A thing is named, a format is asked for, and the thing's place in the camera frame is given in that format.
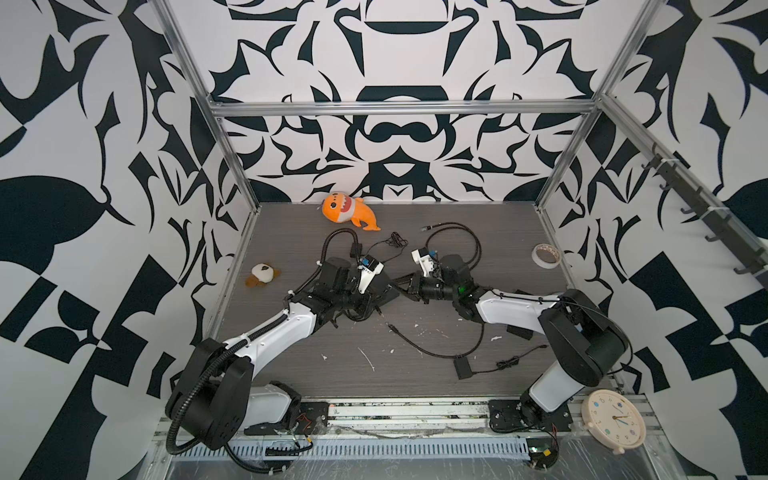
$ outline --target shark mouth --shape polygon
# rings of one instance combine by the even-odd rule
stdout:
[[[347,197],[346,195],[344,195],[344,204],[341,206],[341,211],[343,213],[349,211],[349,209],[352,207],[352,202],[353,201],[354,200],[352,200],[351,197]]]

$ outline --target brown and white plush toy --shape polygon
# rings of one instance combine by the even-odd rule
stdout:
[[[265,286],[278,276],[280,276],[280,271],[277,268],[272,268],[266,263],[259,263],[251,269],[250,275],[245,279],[245,285],[248,287]]]

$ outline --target orange shark plush toy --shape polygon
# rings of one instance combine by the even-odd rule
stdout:
[[[373,214],[362,198],[352,198],[349,195],[330,194],[323,202],[323,215],[328,220],[336,223],[344,223],[351,220],[355,227],[360,227],[360,222],[365,222],[363,230],[381,230],[376,226],[376,215]]]

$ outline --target white debris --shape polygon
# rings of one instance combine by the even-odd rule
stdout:
[[[368,365],[371,365],[371,369],[375,372],[376,368],[373,366],[373,364],[371,363],[371,360],[368,358],[366,353],[363,352],[363,350],[360,347],[357,347],[357,349],[360,351],[360,353],[362,353],[362,356],[364,356],[366,358],[366,360],[368,360]]]

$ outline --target clock face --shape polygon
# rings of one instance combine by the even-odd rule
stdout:
[[[603,390],[587,400],[592,422],[597,430],[621,446],[635,445],[644,437],[643,419],[626,399]]]

